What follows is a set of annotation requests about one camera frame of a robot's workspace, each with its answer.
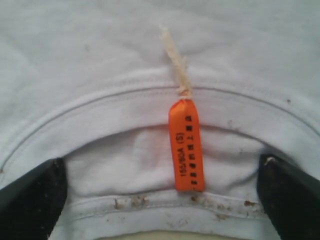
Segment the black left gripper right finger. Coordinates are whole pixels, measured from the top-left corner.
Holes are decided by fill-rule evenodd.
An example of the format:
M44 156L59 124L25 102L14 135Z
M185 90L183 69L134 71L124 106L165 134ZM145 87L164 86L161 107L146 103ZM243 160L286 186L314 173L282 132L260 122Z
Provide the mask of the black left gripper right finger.
M272 154L259 157L257 195L282 240L320 238L320 181Z

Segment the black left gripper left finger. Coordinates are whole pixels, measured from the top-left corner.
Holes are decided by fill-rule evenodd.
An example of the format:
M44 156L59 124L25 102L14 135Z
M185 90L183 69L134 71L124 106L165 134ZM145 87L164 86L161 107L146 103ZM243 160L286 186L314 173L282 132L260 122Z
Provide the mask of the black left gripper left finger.
M49 239L66 203L62 158L49 159L0 190L2 240Z

